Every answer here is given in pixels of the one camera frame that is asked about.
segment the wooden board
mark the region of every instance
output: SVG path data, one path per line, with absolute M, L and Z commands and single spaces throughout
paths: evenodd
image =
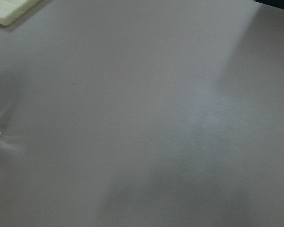
M 0 24 L 10 25 L 40 0 L 0 0 Z

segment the tabletop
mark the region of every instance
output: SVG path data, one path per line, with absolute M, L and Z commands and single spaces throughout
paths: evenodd
M 284 10 L 44 0 L 0 131 L 0 227 L 284 227 Z

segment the gray surface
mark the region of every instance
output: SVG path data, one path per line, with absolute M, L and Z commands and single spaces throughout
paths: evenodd
M 44 1 L 0 27 L 0 227 L 284 227 L 284 11 Z

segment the light wood block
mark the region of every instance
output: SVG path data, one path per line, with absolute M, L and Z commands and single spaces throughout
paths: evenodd
M 10 25 L 41 0 L 0 0 L 0 24 Z

